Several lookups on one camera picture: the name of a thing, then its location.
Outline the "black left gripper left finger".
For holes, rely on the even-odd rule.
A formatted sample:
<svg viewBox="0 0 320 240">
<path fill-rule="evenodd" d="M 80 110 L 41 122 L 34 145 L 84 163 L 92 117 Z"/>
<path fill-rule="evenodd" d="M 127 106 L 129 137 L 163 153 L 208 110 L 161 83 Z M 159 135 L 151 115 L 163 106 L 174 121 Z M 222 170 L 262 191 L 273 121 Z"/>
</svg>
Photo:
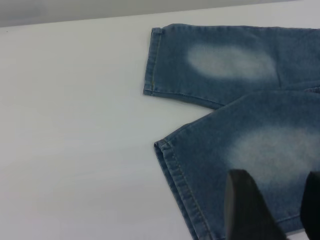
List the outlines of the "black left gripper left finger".
<svg viewBox="0 0 320 240">
<path fill-rule="evenodd" d="M 227 240 L 286 240 L 251 175 L 243 169 L 228 172 L 224 196 Z"/>
</svg>

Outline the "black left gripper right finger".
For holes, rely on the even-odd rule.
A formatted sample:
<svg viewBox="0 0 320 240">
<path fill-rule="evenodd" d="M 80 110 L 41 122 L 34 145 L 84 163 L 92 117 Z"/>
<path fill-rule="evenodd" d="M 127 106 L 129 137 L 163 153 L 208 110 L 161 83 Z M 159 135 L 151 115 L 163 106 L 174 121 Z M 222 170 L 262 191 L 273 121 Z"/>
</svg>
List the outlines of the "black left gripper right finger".
<svg viewBox="0 0 320 240">
<path fill-rule="evenodd" d="M 300 219 L 309 240 L 320 240 L 320 172 L 311 171 L 306 179 Z"/>
</svg>

